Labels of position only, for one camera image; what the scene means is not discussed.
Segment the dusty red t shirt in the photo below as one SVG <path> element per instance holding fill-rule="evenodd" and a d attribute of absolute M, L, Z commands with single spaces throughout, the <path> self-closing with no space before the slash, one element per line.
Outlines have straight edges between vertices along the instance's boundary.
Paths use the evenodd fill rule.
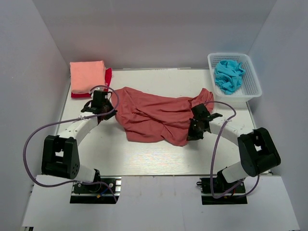
<path fill-rule="evenodd" d="M 117 109 L 116 120 L 123 127 L 128 141 L 154 143 L 166 140 L 174 146 L 185 146 L 187 142 L 191 109 L 206 104 L 211 112 L 214 108 L 213 93 L 207 89 L 194 98 L 163 97 L 123 87 L 112 95 L 112 104 Z"/>

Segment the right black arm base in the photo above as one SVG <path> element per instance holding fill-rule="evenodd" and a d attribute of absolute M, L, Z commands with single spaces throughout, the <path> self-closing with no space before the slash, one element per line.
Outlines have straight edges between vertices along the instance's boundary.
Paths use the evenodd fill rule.
<path fill-rule="evenodd" d="M 222 180 L 213 178 L 213 190 L 216 196 L 223 194 L 229 188 L 236 185 L 236 182 L 226 183 L 222 182 Z M 239 186 L 231 190 L 229 193 L 225 194 L 223 197 L 219 199 L 215 199 L 212 196 L 211 188 L 210 188 L 210 177 L 200 178 L 196 186 L 201 190 L 201 201 L 202 205 L 246 205 L 247 198 L 246 196 L 241 197 L 246 193 L 246 189 L 244 183 L 241 182 Z"/>

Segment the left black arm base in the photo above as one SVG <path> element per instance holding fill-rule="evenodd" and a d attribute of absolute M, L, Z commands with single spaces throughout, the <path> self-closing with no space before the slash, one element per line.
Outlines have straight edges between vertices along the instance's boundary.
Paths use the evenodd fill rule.
<path fill-rule="evenodd" d="M 105 182 L 112 190 L 116 200 L 119 199 L 121 191 L 122 177 L 101 177 L 101 181 Z M 83 185 L 74 183 L 72 187 L 70 203 L 71 204 L 116 204 L 113 194 L 103 184 Z"/>

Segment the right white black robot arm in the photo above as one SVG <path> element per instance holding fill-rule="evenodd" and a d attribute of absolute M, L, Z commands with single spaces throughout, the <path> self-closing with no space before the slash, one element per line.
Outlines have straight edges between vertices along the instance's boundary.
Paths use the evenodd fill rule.
<path fill-rule="evenodd" d="M 223 119 L 219 113 L 211 114 L 204 104 L 192 108 L 188 141 L 200 140 L 204 133 L 217 135 L 235 144 L 239 149 L 240 161 L 219 171 L 216 181 L 223 192 L 230 191 L 235 183 L 247 177 L 256 177 L 281 164 L 280 155 L 265 128 L 241 127 L 231 119 Z"/>

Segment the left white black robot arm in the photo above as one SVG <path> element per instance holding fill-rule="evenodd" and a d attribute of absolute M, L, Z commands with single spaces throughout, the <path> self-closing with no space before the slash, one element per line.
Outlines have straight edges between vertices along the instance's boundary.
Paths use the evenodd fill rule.
<path fill-rule="evenodd" d="M 108 94 L 104 90 L 94 90 L 92 100 L 81 110 L 79 120 L 56 136 L 49 135 L 44 140 L 41 171 L 45 175 L 85 182 L 91 192 L 102 186 L 99 171 L 80 163 L 78 146 L 100 122 L 116 115 Z"/>

